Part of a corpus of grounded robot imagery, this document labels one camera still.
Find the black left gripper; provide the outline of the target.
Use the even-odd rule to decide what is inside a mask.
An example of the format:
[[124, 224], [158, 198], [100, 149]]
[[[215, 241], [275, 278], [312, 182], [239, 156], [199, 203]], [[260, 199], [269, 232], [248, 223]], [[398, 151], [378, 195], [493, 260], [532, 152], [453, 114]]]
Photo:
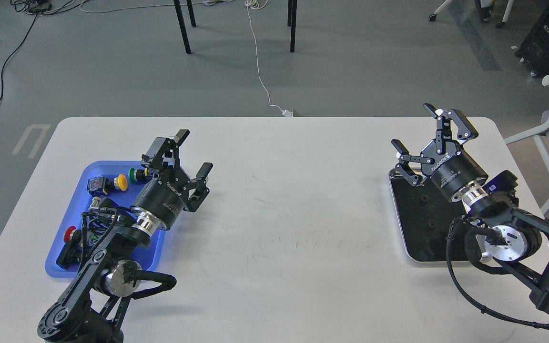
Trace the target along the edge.
[[189, 134], [189, 130], [179, 130], [172, 138], [157, 137], [142, 154], [141, 166], [155, 174], [130, 206], [136, 215], [133, 228], [169, 230], [183, 210], [196, 212], [209, 195], [207, 181], [213, 163], [204, 162], [193, 179], [181, 167], [179, 148]]

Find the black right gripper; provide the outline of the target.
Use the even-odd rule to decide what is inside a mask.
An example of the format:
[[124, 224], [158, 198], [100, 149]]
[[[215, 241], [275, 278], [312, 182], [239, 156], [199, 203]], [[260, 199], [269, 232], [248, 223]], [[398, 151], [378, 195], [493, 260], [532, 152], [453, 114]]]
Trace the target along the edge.
[[416, 174], [409, 164], [422, 164], [422, 173], [440, 189], [444, 197], [449, 202], [458, 202], [460, 189], [472, 182], [483, 185], [488, 178], [488, 174], [459, 144], [477, 138], [478, 131], [460, 110], [437, 109], [429, 103], [423, 104], [423, 108], [437, 121], [435, 139], [421, 151], [421, 157], [411, 155], [401, 141], [392, 139], [391, 144], [399, 153], [395, 170], [410, 185], [417, 187], [423, 184], [424, 178]]

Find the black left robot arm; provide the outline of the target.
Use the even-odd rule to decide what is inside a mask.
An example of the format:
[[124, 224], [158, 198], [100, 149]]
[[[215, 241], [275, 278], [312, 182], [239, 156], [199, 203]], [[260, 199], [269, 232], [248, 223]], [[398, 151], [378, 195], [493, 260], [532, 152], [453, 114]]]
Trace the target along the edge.
[[142, 156], [150, 180], [130, 207], [104, 198], [83, 213], [82, 228], [102, 223], [105, 232], [89, 253], [82, 252], [79, 270], [58, 300], [40, 319], [37, 334], [49, 343], [122, 343], [122, 322], [131, 300], [172, 289], [172, 275], [144, 271], [131, 259], [137, 247], [148, 247], [157, 230], [169, 230], [182, 211], [195, 212], [209, 195], [205, 162], [190, 178], [180, 165], [179, 149], [189, 136], [179, 130], [158, 137]]

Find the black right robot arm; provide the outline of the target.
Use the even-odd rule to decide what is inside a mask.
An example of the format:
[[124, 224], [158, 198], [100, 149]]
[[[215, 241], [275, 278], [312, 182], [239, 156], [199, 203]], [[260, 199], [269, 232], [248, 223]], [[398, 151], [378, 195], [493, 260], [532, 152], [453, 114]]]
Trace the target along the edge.
[[517, 178], [511, 171], [502, 171], [488, 182], [488, 174], [464, 150], [464, 143], [477, 138], [478, 131], [462, 111], [429, 103], [423, 107], [436, 120], [434, 139], [417, 156], [393, 139], [398, 152], [394, 173], [412, 187], [431, 182], [448, 202], [468, 207], [466, 214], [451, 222], [445, 239], [445, 262], [454, 285], [482, 314], [549, 330], [549, 323], [522, 321], [491, 310], [457, 281], [451, 248], [456, 232], [464, 229], [468, 262], [490, 275], [514, 276], [529, 288], [536, 309], [549, 314], [549, 221], [518, 207]]

